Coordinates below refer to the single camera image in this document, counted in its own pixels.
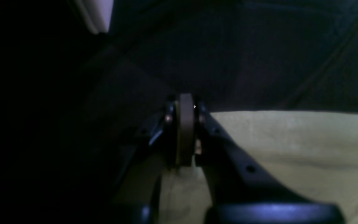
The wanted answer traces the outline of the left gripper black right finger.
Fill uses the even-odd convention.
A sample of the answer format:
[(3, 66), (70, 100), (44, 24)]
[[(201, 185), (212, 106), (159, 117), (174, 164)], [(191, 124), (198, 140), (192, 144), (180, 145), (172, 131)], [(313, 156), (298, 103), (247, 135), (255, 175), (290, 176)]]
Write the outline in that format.
[(279, 182), (195, 104), (202, 152), (196, 164), (207, 179), (213, 205), (205, 224), (343, 224), (339, 207), (303, 197)]

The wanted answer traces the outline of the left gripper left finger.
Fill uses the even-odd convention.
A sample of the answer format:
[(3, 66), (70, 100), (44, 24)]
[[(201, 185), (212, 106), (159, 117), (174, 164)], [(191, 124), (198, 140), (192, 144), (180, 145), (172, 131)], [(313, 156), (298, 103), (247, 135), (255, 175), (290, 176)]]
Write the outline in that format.
[(193, 164), (195, 100), (180, 94), (123, 145), (128, 158), (111, 201), (112, 224), (157, 224), (163, 172)]

